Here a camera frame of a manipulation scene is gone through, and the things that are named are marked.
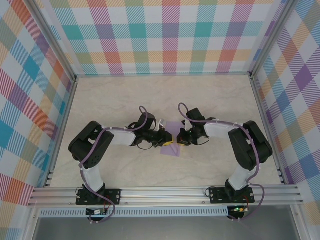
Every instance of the ventilated metal panel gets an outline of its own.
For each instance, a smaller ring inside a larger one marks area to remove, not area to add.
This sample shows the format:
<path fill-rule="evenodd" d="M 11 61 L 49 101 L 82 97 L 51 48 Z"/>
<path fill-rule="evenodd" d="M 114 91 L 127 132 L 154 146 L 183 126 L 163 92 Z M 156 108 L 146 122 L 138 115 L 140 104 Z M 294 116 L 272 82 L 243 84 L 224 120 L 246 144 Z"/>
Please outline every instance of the ventilated metal panel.
<path fill-rule="evenodd" d="M 117 207 L 113 217 L 208 217 L 228 216 L 226 206 L 202 207 Z M 86 208 L 42 208 L 40 218 L 83 218 Z"/>

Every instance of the purple cloth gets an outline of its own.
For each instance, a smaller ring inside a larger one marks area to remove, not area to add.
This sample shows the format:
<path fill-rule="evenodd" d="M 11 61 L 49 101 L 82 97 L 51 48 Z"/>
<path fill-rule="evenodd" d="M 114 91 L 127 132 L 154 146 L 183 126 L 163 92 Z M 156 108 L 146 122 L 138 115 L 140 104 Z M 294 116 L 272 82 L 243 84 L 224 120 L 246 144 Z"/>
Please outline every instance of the purple cloth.
<path fill-rule="evenodd" d="M 177 136 L 180 133 L 180 128 L 185 126 L 181 122 L 168 121 L 165 126 L 165 130 L 172 134 L 174 143 L 171 143 L 168 146 L 161 147 L 160 154 L 169 155 L 173 157 L 180 157 L 180 148 L 181 146 L 176 143 Z"/>

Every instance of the yellow object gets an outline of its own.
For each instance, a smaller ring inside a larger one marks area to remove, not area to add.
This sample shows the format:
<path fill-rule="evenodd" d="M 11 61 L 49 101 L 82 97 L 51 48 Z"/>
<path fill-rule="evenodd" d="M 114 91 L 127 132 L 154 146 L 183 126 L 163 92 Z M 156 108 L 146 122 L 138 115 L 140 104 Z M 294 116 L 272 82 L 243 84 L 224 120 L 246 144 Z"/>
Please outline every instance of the yellow object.
<path fill-rule="evenodd" d="M 174 143 L 174 137 L 172 137 L 171 141 L 167 141 L 166 143 L 164 143 L 163 146 L 168 146 L 168 145 L 173 144 L 173 143 Z"/>

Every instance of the colorful plaid backdrop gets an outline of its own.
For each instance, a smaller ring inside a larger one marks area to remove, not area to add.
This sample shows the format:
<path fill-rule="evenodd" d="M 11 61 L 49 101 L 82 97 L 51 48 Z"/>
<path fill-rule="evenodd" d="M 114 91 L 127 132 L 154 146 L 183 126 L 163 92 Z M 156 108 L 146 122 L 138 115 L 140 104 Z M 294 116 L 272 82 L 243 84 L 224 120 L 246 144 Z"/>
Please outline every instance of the colorful plaid backdrop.
<path fill-rule="evenodd" d="M 247 72 L 285 1 L 37 0 L 85 75 Z"/>
<path fill-rule="evenodd" d="M 256 84 L 285 173 L 320 236 L 320 0 L 300 0 Z"/>
<path fill-rule="evenodd" d="M 71 81 L 22 0 L 0 0 L 0 239 L 21 234 L 55 146 Z"/>

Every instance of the black mounting plate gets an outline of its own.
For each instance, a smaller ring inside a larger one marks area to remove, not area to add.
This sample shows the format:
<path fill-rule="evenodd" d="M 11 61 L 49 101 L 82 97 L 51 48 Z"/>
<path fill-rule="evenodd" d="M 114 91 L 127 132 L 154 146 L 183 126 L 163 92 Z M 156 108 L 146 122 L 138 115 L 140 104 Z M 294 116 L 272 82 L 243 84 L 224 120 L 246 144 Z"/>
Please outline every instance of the black mounting plate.
<path fill-rule="evenodd" d="M 232 201 L 229 199 L 229 196 L 226 194 L 224 187 L 210 187 L 209 196 L 210 196 L 211 204 L 246 204 L 247 199 L 244 196 L 248 198 L 249 204 L 253 204 L 255 202 L 254 192 L 251 187 L 247 187 L 243 191 L 242 195 L 234 197 Z"/>
<path fill-rule="evenodd" d="M 121 189 L 105 189 L 103 192 L 98 192 L 100 195 L 110 199 L 114 205 L 119 205 L 121 200 Z M 85 187 L 79 189 L 77 192 L 76 205 L 103 205 L 104 200 L 92 192 L 88 191 Z"/>

